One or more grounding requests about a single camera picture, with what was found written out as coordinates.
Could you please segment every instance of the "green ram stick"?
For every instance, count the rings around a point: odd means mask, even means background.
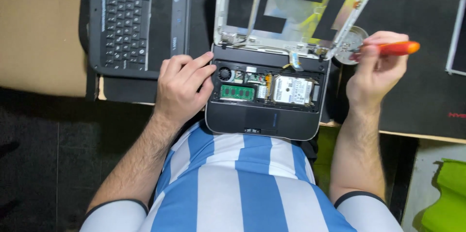
[[[232,98],[252,101],[254,100],[254,88],[244,86],[222,85],[220,98]]]

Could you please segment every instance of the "blue and white striped jersey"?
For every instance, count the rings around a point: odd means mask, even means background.
[[[131,200],[102,204],[81,231],[402,231],[370,193],[348,193],[335,208],[289,140],[216,134],[203,122],[170,149],[146,211]]]

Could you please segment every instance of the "red screwdriver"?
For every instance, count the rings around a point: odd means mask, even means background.
[[[360,46],[356,49],[348,50],[348,52],[360,53],[362,47],[363,46]],[[397,42],[393,44],[379,45],[381,55],[394,55],[394,56],[413,54],[417,52],[420,47],[421,45],[418,42],[414,42],[414,41],[405,41],[405,42]]]

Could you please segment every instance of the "laptop keyboard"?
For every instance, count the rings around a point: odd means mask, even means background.
[[[106,64],[145,70],[150,0],[107,0]]]

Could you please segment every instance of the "person's left hand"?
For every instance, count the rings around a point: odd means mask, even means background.
[[[207,52],[196,59],[178,55],[162,62],[154,117],[181,128],[204,107],[212,94],[211,75],[217,68],[206,66],[212,58],[213,53]]]

